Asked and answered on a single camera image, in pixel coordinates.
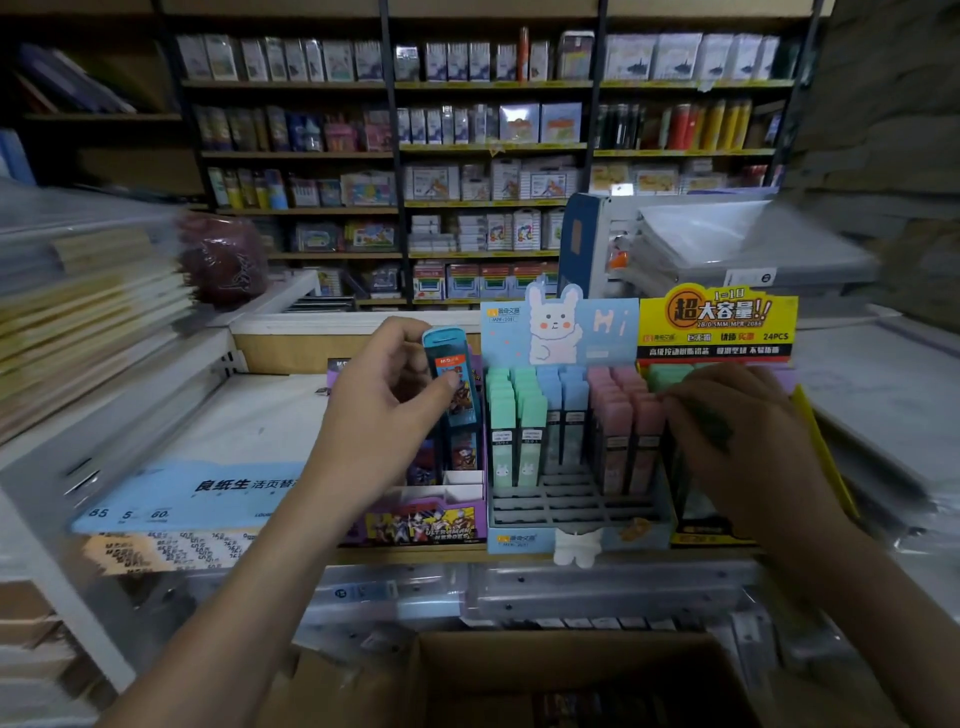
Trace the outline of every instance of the rabbit ear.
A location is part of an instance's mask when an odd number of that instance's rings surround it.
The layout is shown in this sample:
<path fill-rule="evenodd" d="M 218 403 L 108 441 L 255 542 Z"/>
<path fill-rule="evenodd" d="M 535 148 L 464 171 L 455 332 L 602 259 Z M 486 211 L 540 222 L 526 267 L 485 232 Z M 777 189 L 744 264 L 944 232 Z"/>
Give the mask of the rabbit ear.
<path fill-rule="evenodd" d="M 584 297 L 584 292 L 576 283 L 570 283 L 564 289 L 564 305 L 575 306 Z"/>
<path fill-rule="evenodd" d="M 530 304 L 531 308 L 538 308 L 543 305 L 543 292 L 536 282 L 527 286 L 527 303 Z"/>

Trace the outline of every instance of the forearm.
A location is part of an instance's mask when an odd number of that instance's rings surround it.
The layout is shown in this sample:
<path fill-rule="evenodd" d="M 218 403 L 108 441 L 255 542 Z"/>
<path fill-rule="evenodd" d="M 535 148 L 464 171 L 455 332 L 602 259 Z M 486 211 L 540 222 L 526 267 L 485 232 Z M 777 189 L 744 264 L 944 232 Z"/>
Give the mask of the forearm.
<path fill-rule="evenodd" d="M 880 545 L 850 526 L 773 555 L 863 655 L 911 725 L 960 725 L 960 627 Z"/>
<path fill-rule="evenodd" d="M 103 726 L 249 722 L 349 526 L 336 504 L 309 497 L 295 488 L 280 503 L 224 585 L 121 696 Z"/>

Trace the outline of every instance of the white rabbit cartoon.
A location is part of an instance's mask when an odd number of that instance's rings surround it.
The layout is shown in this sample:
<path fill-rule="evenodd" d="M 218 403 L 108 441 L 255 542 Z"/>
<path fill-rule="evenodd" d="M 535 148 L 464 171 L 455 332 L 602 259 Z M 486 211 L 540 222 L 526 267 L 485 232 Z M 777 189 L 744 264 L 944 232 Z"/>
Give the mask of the white rabbit cartoon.
<path fill-rule="evenodd" d="M 577 342 L 583 338 L 584 330 L 574 317 L 582 296 L 580 286 L 568 285 L 562 300 L 545 301 L 540 285 L 527 286 L 531 364 L 577 363 Z"/>

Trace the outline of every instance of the hand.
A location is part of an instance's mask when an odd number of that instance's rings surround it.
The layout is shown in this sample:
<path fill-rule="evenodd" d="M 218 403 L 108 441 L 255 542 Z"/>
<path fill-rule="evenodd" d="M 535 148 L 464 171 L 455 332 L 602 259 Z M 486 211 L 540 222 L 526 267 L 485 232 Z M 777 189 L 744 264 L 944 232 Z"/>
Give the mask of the hand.
<path fill-rule="evenodd" d="M 726 422 L 728 452 L 704 436 L 685 400 Z M 697 369 L 664 393 L 663 408 L 697 485 L 767 550 L 803 548 L 851 528 L 807 424 L 769 370 L 739 364 Z"/>
<path fill-rule="evenodd" d="M 450 405 L 460 379 L 431 381 L 420 344 L 428 324 L 392 316 L 337 377 L 300 477 L 351 517 L 399 483 Z"/>

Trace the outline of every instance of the orange circle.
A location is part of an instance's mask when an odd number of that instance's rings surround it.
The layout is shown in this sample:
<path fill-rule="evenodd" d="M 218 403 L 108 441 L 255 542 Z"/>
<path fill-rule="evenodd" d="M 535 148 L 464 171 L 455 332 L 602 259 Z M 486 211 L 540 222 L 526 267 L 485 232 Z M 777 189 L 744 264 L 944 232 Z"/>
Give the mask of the orange circle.
<path fill-rule="evenodd" d="M 690 306 L 689 302 L 692 299 L 696 299 L 696 308 Z M 678 301 L 683 300 L 683 310 L 684 311 L 693 311 L 692 318 L 680 318 L 678 313 L 680 311 Z M 675 328 L 691 328 L 697 325 L 697 315 L 700 313 L 701 307 L 704 303 L 707 302 L 707 299 L 693 288 L 685 288 L 683 290 L 677 291 L 673 296 L 670 297 L 670 300 L 666 302 L 666 320 L 670 322 L 670 326 Z"/>

